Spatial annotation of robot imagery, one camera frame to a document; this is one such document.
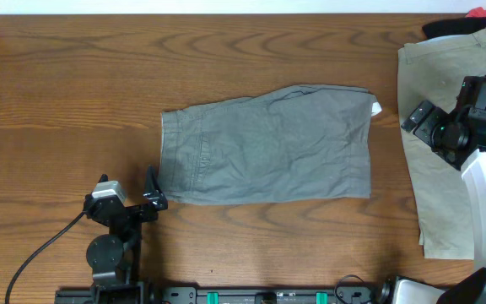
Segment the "grey shorts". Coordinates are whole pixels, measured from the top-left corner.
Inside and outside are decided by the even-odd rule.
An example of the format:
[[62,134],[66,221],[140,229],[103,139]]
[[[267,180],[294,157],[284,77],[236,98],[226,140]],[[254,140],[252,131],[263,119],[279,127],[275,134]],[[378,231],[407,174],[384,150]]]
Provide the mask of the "grey shorts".
[[159,184],[187,204],[368,198],[370,121],[380,111],[367,89],[325,84],[169,111]]

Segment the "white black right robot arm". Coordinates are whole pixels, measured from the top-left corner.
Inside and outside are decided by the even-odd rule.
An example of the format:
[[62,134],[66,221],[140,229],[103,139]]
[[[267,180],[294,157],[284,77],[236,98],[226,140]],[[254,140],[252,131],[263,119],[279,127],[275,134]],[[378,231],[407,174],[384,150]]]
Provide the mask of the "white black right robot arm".
[[486,106],[445,112],[424,100],[402,124],[459,170],[471,205],[475,272],[447,290],[397,276],[384,284],[385,303],[486,303]]

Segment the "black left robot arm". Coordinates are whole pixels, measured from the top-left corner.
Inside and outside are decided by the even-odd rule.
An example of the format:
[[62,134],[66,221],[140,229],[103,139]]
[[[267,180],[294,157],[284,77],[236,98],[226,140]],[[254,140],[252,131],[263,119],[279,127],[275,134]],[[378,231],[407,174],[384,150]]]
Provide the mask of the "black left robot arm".
[[144,204],[126,206],[127,195],[118,181],[102,175],[84,201],[85,216],[109,229],[88,246],[86,259],[94,284],[102,287],[127,285],[138,280],[142,244],[142,224],[156,221],[168,209],[168,200],[149,166],[146,173]]

